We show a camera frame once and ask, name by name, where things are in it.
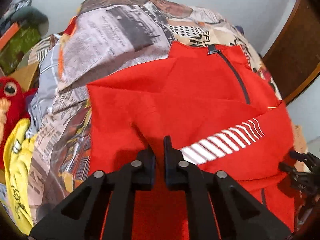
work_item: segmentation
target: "red jacket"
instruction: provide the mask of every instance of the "red jacket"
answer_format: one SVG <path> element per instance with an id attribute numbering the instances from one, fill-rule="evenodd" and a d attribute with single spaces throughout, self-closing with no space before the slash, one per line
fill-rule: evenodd
<path id="1" fill-rule="evenodd" d="M 136 194 L 132 239 L 188 239 L 184 195 L 169 192 L 163 181 L 165 135 L 186 160 L 204 171 L 226 171 L 294 228 L 298 192 L 278 170 L 293 146 L 285 105 L 251 71 L 239 46 L 216 49 L 208 55 L 208 48 L 174 42 L 168 59 L 88 85 L 91 173 L 119 170 L 148 144 L 156 154 L 155 189 Z"/>

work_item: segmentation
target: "orange box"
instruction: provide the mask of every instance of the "orange box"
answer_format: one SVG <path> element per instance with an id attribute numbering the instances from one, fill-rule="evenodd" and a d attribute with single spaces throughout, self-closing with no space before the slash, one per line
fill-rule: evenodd
<path id="1" fill-rule="evenodd" d="M 10 28 L 2 35 L 0 38 L 0 50 L 8 43 L 8 41 L 17 33 L 20 29 L 17 23 L 14 23 L 10 26 Z"/>

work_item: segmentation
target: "zipper pull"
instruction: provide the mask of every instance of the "zipper pull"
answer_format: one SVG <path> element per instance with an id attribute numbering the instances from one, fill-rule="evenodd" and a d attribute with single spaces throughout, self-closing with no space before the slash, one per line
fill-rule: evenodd
<path id="1" fill-rule="evenodd" d="M 218 52 L 219 52 L 219 50 L 216 49 L 216 46 L 214 44 L 208 45 L 208 55 L 216 54 Z"/>

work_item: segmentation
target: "plush toy eye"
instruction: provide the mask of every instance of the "plush toy eye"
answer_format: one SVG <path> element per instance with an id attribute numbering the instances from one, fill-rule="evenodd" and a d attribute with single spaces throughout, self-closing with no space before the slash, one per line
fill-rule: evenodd
<path id="1" fill-rule="evenodd" d="M 13 82 L 5 84 L 3 92 L 8 97 L 13 97 L 17 94 L 17 85 Z"/>

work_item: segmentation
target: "zipper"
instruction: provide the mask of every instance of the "zipper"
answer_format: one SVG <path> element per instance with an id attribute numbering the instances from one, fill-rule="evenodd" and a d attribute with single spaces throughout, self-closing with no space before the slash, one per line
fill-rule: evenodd
<path id="1" fill-rule="evenodd" d="M 264 188 L 261 189 L 261 200 L 262 204 L 267 207 L 267 202 L 266 202 L 266 193 L 264 192 Z"/>
<path id="2" fill-rule="evenodd" d="M 212 54 L 217 53 L 224 60 L 224 62 L 227 63 L 229 68 L 233 71 L 233 73 L 235 74 L 235 76 L 241 86 L 241 89 L 243 91 L 245 102 L 249 105 L 250 104 L 249 94 L 247 92 L 247 89 L 245 88 L 244 82 L 242 81 L 239 73 L 236 71 L 236 69 L 233 67 L 233 65 L 230 63 L 230 61 L 225 57 L 225 55 L 223 55 L 223 53 L 220 50 L 216 49 L 214 44 L 208 45 L 208 50 L 209 50 L 208 55 L 212 55 Z"/>

